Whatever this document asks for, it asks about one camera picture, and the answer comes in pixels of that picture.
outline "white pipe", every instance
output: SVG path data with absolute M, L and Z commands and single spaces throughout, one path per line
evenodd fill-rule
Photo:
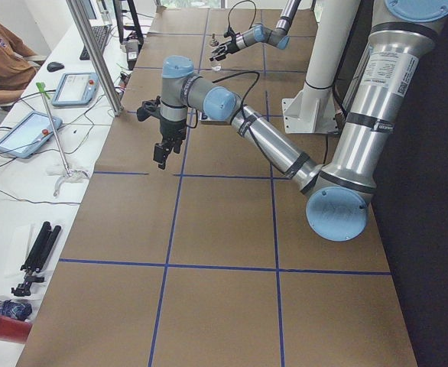
M 306 82 L 284 111 L 288 117 L 287 132 L 316 132 L 330 98 L 328 87 L 333 84 L 359 3 L 360 0 L 325 1 Z

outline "blue joint cap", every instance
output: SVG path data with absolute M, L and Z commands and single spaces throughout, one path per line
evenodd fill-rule
M 307 221 L 321 237 L 348 241 L 363 232 L 368 221 L 368 206 L 355 191 L 345 187 L 326 187 L 307 202 Z
M 278 50 L 283 50 L 285 47 L 287 47 L 287 45 L 288 45 L 288 41 L 289 41 L 290 39 L 291 39 L 291 38 L 288 37 L 288 36 L 285 36 L 284 38 L 282 38 L 282 39 L 280 40 L 280 42 L 278 42 L 278 44 L 277 44 L 277 49 L 278 49 Z
M 448 0 L 384 0 L 396 17 L 414 23 L 437 21 L 448 15 Z
M 203 111 L 212 120 L 225 121 L 236 104 L 236 96 L 223 86 L 212 88 L 203 100 Z
M 163 62 L 161 76 L 167 79 L 177 79 L 193 73 L 193 62 L 184 56 L 168 56 Z
M 255 41 L 265 42 L 267 38 L 265 34 L 265 27 L 263 27 L 263 24 L 257 24 L 253 27 L 253 36 L 255 37 Z

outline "keyboard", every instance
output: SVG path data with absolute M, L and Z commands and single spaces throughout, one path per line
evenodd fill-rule
M 110 26 L 109 25 L 93 25 L 92 26 L 93 34 L 95 35 L 96 43 L 100 47 L 100 51 L 105 50 L 105 46 L 107 45 L 107 40 L 110 36 Z M 80 60 L 89 60 L 88 50 L 86 47 L 83 48 L 83 51 L 80 55 Z

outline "robotic arm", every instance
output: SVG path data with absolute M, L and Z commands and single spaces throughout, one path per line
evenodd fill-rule
M 164 61 L 161 97 L 143 102 L 138 110 L 139 121 L 149 116 L 160 120 L 163 140 L 154 147 L 159 167 L 164 169 L 172 151 L 180 151 L 188 107 L 195 108 L 211 119 L 229 122 L 295 181 L 301 193 L 310 195 L 306 215 L 316 233 L 333 241 L 359 235 L 367 224 L 380 153 L 417 62 L 434 48 L 448 15 L 448 0 L 432 1 L 430 6 L 377 0 L 374 6 L 368 39 L 372 51 L 330 164 L 314 162 L 236 94 L 194 73 L 190 59 L 172 56 Z
M 300 0 L 289 0 L 273 30 L 265 27 L 263 24 L 253 24 L 246 32 L 241 34 L 235 33 L 231 26 L 229 26 L 226 33 L 224 33 L 224 37 L 231 37 L 231 40 L 216 47 L 212 52 L 210 60 L 224 60 L 227 54 L 235 54 L 258 42 L 270 44 L 283 50 L 288 45 L 289 37 L 287 33 L 291 29 L 292 21 L 294 20 L 295 13 L 297 13 L 299 4 Z

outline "red cylinder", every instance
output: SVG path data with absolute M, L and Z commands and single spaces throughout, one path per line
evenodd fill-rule
M 31 323 L 0 315 L 0 340 L 25 344 L 31 328 Z

